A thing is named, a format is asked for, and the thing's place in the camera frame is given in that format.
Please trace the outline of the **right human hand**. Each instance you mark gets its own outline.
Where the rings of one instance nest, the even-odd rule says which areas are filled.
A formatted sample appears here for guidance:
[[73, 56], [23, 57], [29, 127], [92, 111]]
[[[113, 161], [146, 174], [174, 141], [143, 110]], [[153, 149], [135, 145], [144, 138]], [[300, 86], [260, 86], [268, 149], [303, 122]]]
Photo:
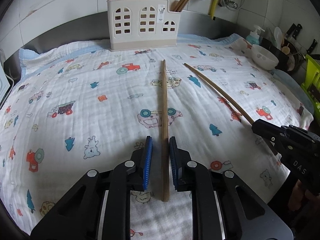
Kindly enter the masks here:
[[313, 195], [309, 190], [305, 189], [300, 180], [297, 180], [289, 199], [290, 210], [296, 211], [300, 209], [303, 205], [303, 199], [307, 199], [307, 203], [310, 203], [314, 210], [319, 210], [319, 196]]

